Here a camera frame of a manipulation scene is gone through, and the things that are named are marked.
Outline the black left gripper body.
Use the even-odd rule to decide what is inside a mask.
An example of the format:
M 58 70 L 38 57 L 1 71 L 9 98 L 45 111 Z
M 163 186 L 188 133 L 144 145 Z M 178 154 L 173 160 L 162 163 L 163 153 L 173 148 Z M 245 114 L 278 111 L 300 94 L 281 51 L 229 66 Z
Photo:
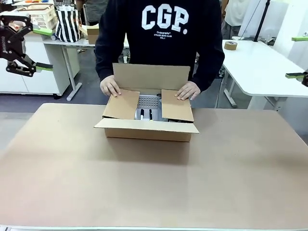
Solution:
M 0 57 L 3 59 L 24 58 L 24 36 L 12 28 L 0 29 Z

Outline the person's right hand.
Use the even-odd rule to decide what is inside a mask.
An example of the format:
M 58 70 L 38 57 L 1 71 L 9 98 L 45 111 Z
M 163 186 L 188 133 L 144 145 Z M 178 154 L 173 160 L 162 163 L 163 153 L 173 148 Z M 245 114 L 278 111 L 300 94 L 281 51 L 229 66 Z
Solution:
M 104 78 L 100 82 L 100 88 L 104 95 L 117 97 L 121 95 L 120 88 L 115 81 L 114 75 Z

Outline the person's left hand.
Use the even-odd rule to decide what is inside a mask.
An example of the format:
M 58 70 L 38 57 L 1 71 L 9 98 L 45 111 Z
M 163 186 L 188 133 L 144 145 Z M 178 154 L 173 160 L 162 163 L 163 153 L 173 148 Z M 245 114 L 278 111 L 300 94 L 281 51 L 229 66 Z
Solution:
M 178 100 L 193 100 L 201 93 L 199 87 L 191 81 L 187 81 L 175 94 Z

